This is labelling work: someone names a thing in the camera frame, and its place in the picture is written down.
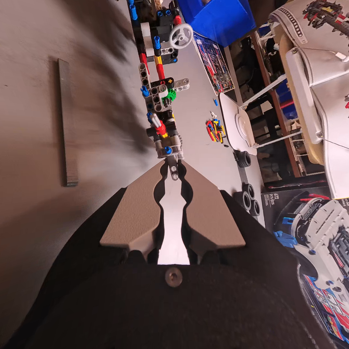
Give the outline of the blue plastic bin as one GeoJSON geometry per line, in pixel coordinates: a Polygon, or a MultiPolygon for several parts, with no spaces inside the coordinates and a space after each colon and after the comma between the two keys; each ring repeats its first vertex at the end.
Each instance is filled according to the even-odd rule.
{"type": "Polygon", "coordinates": [[[256,29],[247,0],[178,0],[178,4],[194,32],[223,47],[256,29]]]}

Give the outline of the long grey lego beam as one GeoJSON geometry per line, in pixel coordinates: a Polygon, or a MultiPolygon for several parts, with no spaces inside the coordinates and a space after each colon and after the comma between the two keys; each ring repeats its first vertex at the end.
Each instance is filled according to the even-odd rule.
{"type": "Polygon", "coordinates": [[[71,70],[69,63],[58,59],[60,107],[63,132],[64,179],[65,186],[74,187],[79,183],[75,124],[73,116],[73,97],[71,70]]]}

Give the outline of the pile of small lego pins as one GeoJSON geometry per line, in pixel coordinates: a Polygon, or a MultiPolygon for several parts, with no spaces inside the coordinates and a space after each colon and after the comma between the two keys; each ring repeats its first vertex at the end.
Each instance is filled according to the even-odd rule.
{"type": "Polygon", "coordinates": [[[221,121],[217,118],[213,118],[207,120],[205,125],[211,141],[225,146],[224,139],[226,138],[226,132],[221,121]]]}

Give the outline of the lego set box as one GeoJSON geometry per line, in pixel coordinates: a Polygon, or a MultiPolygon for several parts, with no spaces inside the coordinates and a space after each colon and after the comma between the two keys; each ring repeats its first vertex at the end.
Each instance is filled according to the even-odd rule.
{"type": "Polygon", "coordinates": [[[298,260],[313,314],[336,348],[348,348],[348,198],[314,187],[266,192],[261,199],[266,229],[298,260]]]}

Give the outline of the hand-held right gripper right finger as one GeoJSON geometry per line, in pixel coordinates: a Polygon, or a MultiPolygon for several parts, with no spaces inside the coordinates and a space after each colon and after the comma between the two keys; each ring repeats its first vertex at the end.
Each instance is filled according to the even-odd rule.
{"type": "Polygon", "coordinates": [[[181,238],[190,264],[207,252],[240,248],[246,242],[219,188],[185,161],[179,160],[182,212],[181,238]]]}

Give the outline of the lego car chassis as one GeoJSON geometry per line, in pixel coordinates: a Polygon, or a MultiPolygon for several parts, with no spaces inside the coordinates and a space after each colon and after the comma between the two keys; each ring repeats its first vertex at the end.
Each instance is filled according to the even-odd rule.
{"type": "Polygon", "coordinates": [[[163,1],[127,1],[140,60],[141,93],[150,127],[147,136],[154,142],[158,159],[166,160],[171,178],[179,179],[178,161],[184,159],[172,103],[177,93],[190,87],[188,78],[166,77],[164,63],[176,63],[178,52],[192,42],[192,27],[182,22],[177,1],[168,7],[163,1]]]}

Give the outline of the wooden shelf rack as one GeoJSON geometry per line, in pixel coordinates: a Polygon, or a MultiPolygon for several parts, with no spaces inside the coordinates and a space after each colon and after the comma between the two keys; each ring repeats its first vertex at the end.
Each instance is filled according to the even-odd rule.
{"type": "MultiPolygon", "coordinates": [[[[255,53],[257,56],[257,60],[259,63],[259,67],[261,70],[261,75],[263,77],[264,84],[267,87],[268,85],[271,84],[271,80],[270,80],[270,74],[265,66],[265,63],[264,63],[265,53],[264,53],[264,49],[262,46],[263,41],[260,40],[258,30],[256,30],[255,32],[253,32],[251,34],[251,40],[252,40],[252,44],[253,44],[254,49],[255,49],[255,53]]],[[[275,88],[271,88],[268,91],[268,93],[271,95],[271,97],[273,99],[273,105],[274,105],[274,110],[275,110],[276,115],[277,115],[278,125],[281,127],[281,135],[283,137],[292,136],[289,129],[287,128],[288,125],[284,119],[282,110],[280,108],[279,99],[278,99],[278,96],[276,94],[275,88]]],[[[291,137],[285,138],[285,139],[279,138],[278,142],[283,142],[285,144],[286,151],[287,151],[287,157],[290,161],[294,177],[299,178],[299,177],[306,176],[306,172],[305,172],[305,168],[304,168],[304,164],[302,162],[302,159],[299,159],[297,154],[294,152],[295,149],[294,149],[292,138],[291,137]]]]}

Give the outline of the lego instruction booklet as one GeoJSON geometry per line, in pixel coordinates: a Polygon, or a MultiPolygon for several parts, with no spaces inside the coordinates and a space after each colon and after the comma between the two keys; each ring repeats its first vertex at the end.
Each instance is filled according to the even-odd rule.
{"type": "Polygon", "coordinates": [[[311,138],[321,126],[325,175],[332,198],[348,198],[348,1],[290,1],[270,13],[270,23],[297,48],[291,58],[286,49],[286,65],[292,78],[301,111],[311,138]]]}
{"type": "Polygon", "coordinates": [[[195,32],[193,42],[214,93],[218,96],[234,90],[235,85],[219,44],[195,32]]]}

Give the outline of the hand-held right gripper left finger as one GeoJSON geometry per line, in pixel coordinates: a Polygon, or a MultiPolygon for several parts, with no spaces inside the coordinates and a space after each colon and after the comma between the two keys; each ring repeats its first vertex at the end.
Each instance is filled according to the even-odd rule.
{"type": "Polygon", "coordinates": [[[139,251],[147,262],[157,261],[164,239],[167,162],[160,161],[126,188],[101,240],[104,247],[139,251]]]}

